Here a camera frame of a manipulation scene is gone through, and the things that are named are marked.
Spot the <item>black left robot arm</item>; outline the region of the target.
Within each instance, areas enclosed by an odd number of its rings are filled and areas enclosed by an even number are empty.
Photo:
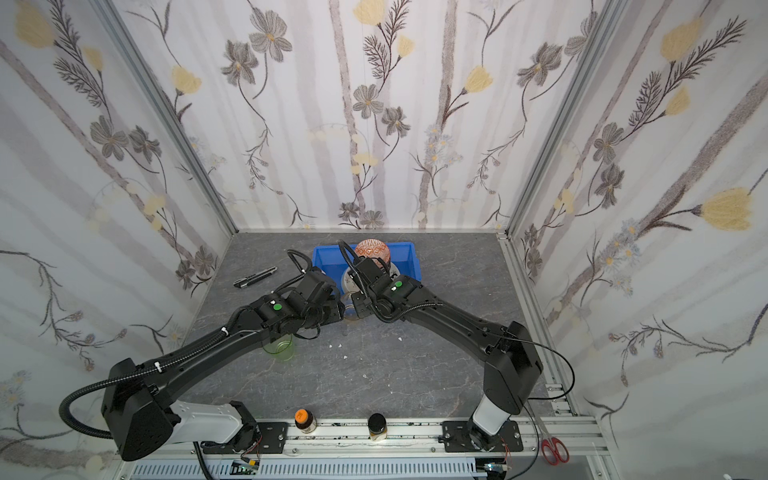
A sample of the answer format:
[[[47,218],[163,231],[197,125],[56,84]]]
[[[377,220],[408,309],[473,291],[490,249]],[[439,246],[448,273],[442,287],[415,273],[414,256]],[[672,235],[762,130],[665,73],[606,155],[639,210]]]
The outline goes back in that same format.
[[[83,435],[113,440],[124,461],[188,442],[216,453],[249,451],[263,433],[242,402],[193,404],[181,396],[253,350],[340,321],[343,310],[334,280],[312,267],[236,308],[221,327],[178,350],[140,364],[130,359],[115,364],[107,379],[65,396],[59,416]]]

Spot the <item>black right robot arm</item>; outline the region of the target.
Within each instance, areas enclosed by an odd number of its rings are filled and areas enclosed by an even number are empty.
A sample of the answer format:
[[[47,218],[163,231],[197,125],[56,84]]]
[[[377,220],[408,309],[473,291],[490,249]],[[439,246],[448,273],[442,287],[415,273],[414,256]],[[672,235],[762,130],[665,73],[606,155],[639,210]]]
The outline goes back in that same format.
[[[470,417],[471,430],[497,435],[509,417],[522,412],[543,372],[543,363],[527,328],[484,320],[438,298],[420,281],[391,276],[376,260],[351,266],[360,289],[355,306],[384,323],[407,321],[458,346],[483,365],[483,396]]]

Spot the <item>green glass cup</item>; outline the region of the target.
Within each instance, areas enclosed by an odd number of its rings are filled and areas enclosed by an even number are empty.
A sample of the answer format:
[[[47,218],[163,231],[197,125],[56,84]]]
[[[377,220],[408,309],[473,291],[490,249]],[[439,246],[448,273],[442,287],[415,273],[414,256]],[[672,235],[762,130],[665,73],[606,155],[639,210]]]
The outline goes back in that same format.
[[[265,345],[263,350],[280,362],[290,361],[295,356],[295,342],[292,335],[285,335]]]

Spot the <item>cream floral plate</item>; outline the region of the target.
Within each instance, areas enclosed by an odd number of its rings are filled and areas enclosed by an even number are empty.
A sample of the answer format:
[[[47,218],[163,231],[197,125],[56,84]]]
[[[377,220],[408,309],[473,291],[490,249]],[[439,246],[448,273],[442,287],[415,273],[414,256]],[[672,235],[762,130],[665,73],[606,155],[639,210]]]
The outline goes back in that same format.
[[[390,277],[395,278],[399,275],[400,270],[398,267],[396,265],[392,265],[390,269]],[[347,268],[342,275],[342,289],[345,294],[352,294],[361,291],[361,289],[357,286],[354,279],[352,278],[352,271],[350,268]]]

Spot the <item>orange patterned bowl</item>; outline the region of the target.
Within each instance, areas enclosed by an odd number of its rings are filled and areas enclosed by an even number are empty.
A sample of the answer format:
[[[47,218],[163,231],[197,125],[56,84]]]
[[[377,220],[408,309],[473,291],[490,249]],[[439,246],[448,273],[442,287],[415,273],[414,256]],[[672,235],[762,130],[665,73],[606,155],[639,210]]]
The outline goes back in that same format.
[[[378,239],[364,239],[354,247],[355,254],[375,260],[380,266],[389,268],[391,252],[388,245]]]

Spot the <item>amber glass cup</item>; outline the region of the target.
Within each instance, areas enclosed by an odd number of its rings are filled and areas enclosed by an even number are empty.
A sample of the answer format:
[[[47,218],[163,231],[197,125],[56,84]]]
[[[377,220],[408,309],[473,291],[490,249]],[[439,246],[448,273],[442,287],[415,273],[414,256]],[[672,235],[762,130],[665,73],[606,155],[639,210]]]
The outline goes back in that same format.
[[[351,295],[345,295],[342,299],[343,319],[347,322],[357,322],[361,319]]]

